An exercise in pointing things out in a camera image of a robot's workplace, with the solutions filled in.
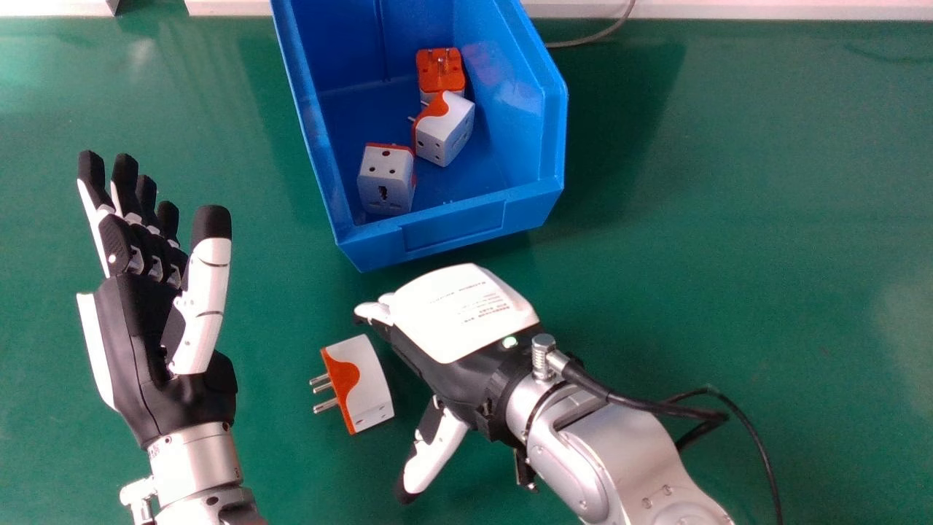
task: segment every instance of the blue bin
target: blue bin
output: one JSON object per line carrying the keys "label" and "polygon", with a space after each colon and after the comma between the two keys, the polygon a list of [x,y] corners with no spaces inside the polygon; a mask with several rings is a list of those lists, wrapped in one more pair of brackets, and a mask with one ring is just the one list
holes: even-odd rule
{"label": "blue bin", "polygon": [[[334,239],[359,271],[544,223],[564,189],[567,89],[518,0],[272,0],[272,13]],[[416,160],[411,213],[369,215],[364,145],[411,145],[415,53],[449,46],[473,136],[446,168]]]}

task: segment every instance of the robotic hand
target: robotic hand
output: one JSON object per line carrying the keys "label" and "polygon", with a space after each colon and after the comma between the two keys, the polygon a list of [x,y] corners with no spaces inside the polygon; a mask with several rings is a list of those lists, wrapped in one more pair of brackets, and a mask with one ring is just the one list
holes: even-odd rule
{"label": "robotic hand", "polygon": [[[152,475],[120,491],[135,525],[265,524],[243,474],[230,425],[236,376],[214,352],[230,276],[230,213],[200,208],[191,256],[178,246],[178,209],[162,202],[136,160],[78,156],[77,191],[104,268],[93,294],[77,296],[91,369],[104,402],[148,453]],[[152,517],[150,499],[160,512]]]}
{"label": "robotic hand", "polygon": [[[354,314],[434,392],[396,484],[402,503],[414,501],[475,430],[514,448],[520,485],[535,490],[541,476],[584,523],[731,523],[690,479],[651,412],[714,424],[725,415],[602,388],[557,350],[531,305],[488,270],[443,268]],[[610,403],[618,399],[628,406]]]}

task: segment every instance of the metal prong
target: metal prong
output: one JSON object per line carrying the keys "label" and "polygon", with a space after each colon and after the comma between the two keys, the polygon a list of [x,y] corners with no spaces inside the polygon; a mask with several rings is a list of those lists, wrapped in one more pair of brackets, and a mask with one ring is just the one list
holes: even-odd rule
{"label": "metal prong", "polygon": [[316,384],[318,384],[318,383],[323,383],[324,381],[329,382],[329,381],[330,381],[330,376],[328,376],[327,374],[321,374],[321,375],[318,376],[318,377],[313,377],[313,378],[311,379],[311,381],[308,381],[308,384],[311,385],[311,386],[314,386],[314,385],[316,385]]}
{"label": "metal prong", "polygon": [[327,383],[324,383],[323,385],[317,385],[316,387],[312,388],[311,393],[323,392],[324,390],[333,388],[333,386],[334,384],[328,381]]}
{"label": "metal prong", "polygon": [[321,412],[324,412],[325,410],[330,410],[334,406],[337,406],[337,404],[338,404],[337,398],[335,397],[333,399],[328,399],[327,401],[324,401],[323,403],[316,404],[311,410],[315,414],[320,414]]}

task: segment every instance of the green surface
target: green surface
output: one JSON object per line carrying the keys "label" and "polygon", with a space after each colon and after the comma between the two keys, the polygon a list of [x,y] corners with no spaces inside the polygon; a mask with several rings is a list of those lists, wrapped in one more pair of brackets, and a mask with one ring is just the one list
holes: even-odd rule
{"label": "green surface", "polygon": [[[127,7],[0,21],[0,523],[129,523],[118,490],[147,474],[78,322],[74,294],[100,281],[74,182],[87,148],[136,156],[183,221],[207,203],[233,214],[218,346],[272,523],[575,522],[549,490],[514,487],[509,451],[478,435],[398,506],[427,390],[384,346],[395,419],[350,437],[311,414],[318,349],[360,332],[354,305],[466,261],[620,390],[711,382],[737,400],[788,523],[933,516],[930,25],[634,21],[555,52],[571,104],[547,225],[359,275],[333,245],[272,21]],[[685,461],[738,523],[773,523],[738,423]]]}

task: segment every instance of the gray cable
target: gray cable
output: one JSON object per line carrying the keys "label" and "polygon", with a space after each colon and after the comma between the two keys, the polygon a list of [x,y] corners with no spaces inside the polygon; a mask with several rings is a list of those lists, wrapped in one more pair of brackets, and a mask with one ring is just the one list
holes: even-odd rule
{"label": "gray cable", "polygon": [[545,43],[544,47],[548,48],[549,50],[556,50],[559,48],[573,48],[575,46],[582,46],[584,44],[590,44],[592,42],[595,42],[596,40],[599,40],[600,38],[604,36],[612,35],[613,33],[616,32],[616,30],[618,30],[625,23],[625,21],[629,20],[629,15],[632,14],[632,9],[634,7],[635,7],[635,0],[629,0],[628,5],[625,7],[625,11],[622,12],[622,15],[619,17],[619,19],[614,21],[612,25],[610,25],[609,27],[606,27],[606,29],[600,31],[599,33],[593,33],[592,35],[584,36],[581,38],[574,38],[573,40],[564,40],[561,42],[547,42]]}

